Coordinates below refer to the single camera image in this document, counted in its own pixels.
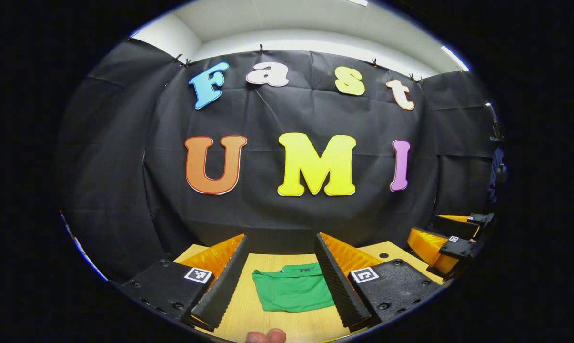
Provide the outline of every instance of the folded shirt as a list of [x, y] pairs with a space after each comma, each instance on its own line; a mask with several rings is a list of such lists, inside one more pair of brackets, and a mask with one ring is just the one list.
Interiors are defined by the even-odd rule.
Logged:
[[285, 265], [279, 272], [252, 272], [265, 311], [304, 312], [333, 306], [318, 263]]

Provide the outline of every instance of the blue letter f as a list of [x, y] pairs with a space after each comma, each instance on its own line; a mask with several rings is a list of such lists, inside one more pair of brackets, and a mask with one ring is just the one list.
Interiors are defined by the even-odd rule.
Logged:
[[198, 97], [194, 106], [195, 109], [199, 110], [221, 96], [221, 91], [213, 89], [212, 85], [223, 85], [225, 79], [220, 70], [226, 70], [229, 67], [227, 63], [222, 61], [218, 65], [215, 65], [215, 67], [207, 69], [189, 80], [189, 84], [193, 84], [193, 89], [196, 91], [196, 96]]

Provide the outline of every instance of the yellow letter m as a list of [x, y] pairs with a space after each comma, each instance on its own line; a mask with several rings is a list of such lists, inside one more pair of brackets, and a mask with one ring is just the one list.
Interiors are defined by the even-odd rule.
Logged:
[[323, 156], [319, 158], [308, 136], [300, 133], [283, 134], [278, 143], [285, 147], [285, 180], [278, 187], [278, 193], [286, 197], [299, 197], [304, 194], [300, 185], [300, 170], [304, 175], [310, 193], [319, 193], [323, 182], [330, 174], [329, 184], [324, 188], [325, 194], [352, 195], [352, 148], [356, 145], [354, 138], [348, 135], [331, 137]]

